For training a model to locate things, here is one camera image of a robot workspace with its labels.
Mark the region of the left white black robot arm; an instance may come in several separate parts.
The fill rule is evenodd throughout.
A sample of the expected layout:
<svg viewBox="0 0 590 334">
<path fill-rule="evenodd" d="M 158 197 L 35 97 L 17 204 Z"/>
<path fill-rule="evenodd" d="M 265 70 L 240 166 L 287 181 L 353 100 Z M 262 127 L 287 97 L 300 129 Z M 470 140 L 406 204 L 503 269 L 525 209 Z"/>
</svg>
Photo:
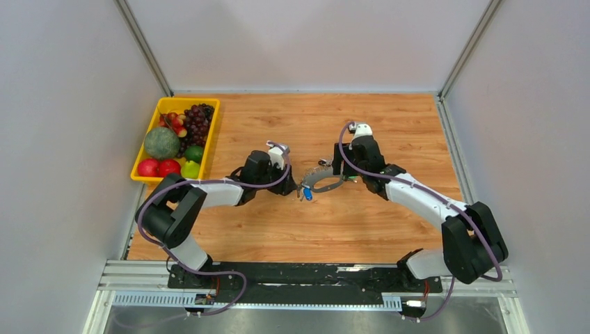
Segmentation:
<svg viewBox="0 0 590 334">
<path fill-rule="evenodd" d="M 222 179 L 195 180 L 169 174 L 137 210 L 135 222 L 141 236 L 183 267 L 194 287 L 206 287 L 213 278 L 207 265 L 210 256 L 191 234 L 202 209 L 242 206 L 261 190 L 287 196 L 296 189 L 289 147 L 274 142 L 269 147 L 252 151 L 243 166 Z"/>
</svg>

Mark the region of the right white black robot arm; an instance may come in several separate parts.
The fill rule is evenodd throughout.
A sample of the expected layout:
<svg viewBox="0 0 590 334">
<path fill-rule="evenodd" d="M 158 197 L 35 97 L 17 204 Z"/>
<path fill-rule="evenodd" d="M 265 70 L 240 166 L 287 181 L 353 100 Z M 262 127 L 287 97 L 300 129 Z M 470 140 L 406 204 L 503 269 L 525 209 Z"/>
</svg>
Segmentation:
<svg viewBox="0 0 590 334">
<path fill-rule="evenodd" d="M 371 193 L 411 210 L 441 232 L 440 250 L 419 248 L 397 262 L 401 287 L 412 291 L 435 276 L 454 277 L 464 284 L 478 278 L 502 279 L 500 263 L 508 258 L 509 250 L 488 205 L 448 198 L 405 169 L 387 164 L 372 136 L 350 143 L 338 141 L 334 152 L 336 173 L 361 177 Z"/>
</svg>

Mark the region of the silver carabiner keyring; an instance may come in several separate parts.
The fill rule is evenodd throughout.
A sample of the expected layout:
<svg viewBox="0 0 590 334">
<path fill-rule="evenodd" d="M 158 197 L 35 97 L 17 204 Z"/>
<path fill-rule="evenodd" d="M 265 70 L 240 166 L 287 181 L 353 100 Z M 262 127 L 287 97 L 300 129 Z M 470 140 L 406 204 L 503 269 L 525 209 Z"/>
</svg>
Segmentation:
<svg viewBox="0 0 590 334">
<path fill-rule="evenodd" d="M 332 191 L 344 183 L 344 178 L 333 173 L 332 167 L 318 166 L 307 170 L 300 182 L 301 187 L 313 193 Z"/>
</svg>

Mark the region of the blue key tag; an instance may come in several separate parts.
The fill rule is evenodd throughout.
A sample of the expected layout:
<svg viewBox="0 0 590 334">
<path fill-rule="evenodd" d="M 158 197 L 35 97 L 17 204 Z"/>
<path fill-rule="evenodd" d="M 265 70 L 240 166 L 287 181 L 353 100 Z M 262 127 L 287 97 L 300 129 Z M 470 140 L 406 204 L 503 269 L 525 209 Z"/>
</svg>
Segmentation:
<svg viewBox="0 0 590 334">
<path fill-rule="evenodd" d="M 312 191 L 311 191 L 310 187 L 304 186 L 302 188 L 302 194 L 303 194 L 303 197 L 307 201 L 311 201 L 313 199 L 313 195 L 312 195 Z"/>
</svg>

